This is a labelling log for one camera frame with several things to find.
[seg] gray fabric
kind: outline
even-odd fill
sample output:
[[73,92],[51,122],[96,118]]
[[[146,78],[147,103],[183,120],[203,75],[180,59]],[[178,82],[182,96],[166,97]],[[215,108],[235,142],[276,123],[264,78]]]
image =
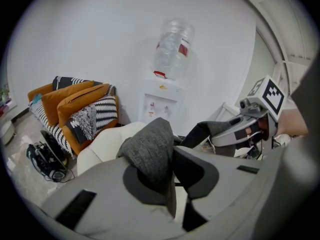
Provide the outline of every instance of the gray fabric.
[[170,123],[159,117],[127,138],[116,157],[125,157],[143,174],[143,184],[165,196],[166,207],[176,215],[176,191],[171,169],[174,135]]
[[159,117],[121,145],[117,157],[125,157],[149,183],[166,181],[172,160],[174,135],[170,123]]

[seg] orange cushion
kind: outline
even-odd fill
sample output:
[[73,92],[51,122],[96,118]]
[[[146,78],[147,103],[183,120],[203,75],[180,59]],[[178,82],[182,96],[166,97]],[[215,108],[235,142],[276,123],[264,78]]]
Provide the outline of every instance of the orange cushion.
[[48,94],[48,93],[51,93],[52,92],[52,83],[49,83],[45,86],[42,86],[40,88],[37,88],[35,90],[32,90],[28,93],[28,99],[29,99],[29,102],[32,101],[34,99],[34,96],[36,94],[41,94],[41,95],[45,95],[45,94]]
[[57,106],[66,97],[75,94],[94,85],[94,81],[86,81],[70,85],[66,88],[49,92],[41,97],[44,112],[48,119],[48,125],[54,126],[59,121]]
[[108,83],[99,84],[97,86],[78,91],[77,93],[61,100],[57,107],[59,127],[64,127],[73,113],[78,112],[89,104],[102,98],[106,94],[108,87]]

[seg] plastic water bottle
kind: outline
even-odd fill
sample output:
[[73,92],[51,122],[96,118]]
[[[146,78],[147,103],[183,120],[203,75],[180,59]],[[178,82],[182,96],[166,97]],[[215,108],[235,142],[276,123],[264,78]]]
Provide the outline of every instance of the plastic water bottle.
[[184,75],[194,35],[195,28],[185,19],[174,18],[164,22],[154,56],[154,73],[157,76],[176,80]]

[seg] red label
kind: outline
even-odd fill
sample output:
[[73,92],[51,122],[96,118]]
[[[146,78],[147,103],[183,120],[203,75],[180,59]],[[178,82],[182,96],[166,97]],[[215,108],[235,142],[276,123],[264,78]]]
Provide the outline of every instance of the red label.
[[188,57],[188,48],[185,47],[183,44],[180,44],[179,53],[181,53],[184,56]]

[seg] white wall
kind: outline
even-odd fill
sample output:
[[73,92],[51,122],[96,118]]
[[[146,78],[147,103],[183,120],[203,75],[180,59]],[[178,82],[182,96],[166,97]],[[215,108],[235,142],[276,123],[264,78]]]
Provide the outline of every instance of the white wall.
[[195,27],[178,133],[187,133],[223,102],[234,104],[252,59],[255,13],[242,0],[37,0],[10,47],[15,113],[27,93],[56,75],[111,83],[126,104],[123,123],[139,112],[139,85],[162,22],[186,18]]
[[258,80],[264,78],[266,75],[272,77],[275,65],[276,63],[274,58],[272,57],[265,41],[261,38],[259,33],[256,32],[250,69],[240,95],[234,105],[240,107],[240,100],[248,95]]

